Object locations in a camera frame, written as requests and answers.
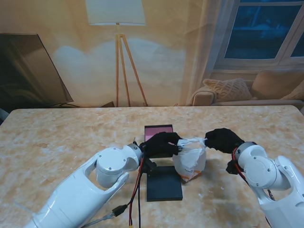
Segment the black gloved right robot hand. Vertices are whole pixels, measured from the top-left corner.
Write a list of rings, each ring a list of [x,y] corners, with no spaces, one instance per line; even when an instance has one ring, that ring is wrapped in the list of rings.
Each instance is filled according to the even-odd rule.
[[[205,134],[205,145],[222,153],[232,154],[245,141],[232,130],[219,128]]]

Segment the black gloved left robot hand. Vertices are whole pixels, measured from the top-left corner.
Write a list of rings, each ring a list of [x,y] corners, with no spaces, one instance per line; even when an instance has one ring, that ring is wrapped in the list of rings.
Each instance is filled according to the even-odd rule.
[[[182,138],[176,133],[161,132],[140,144],[140,149],[147,158],[163,158],[178,155],[178,142]]]

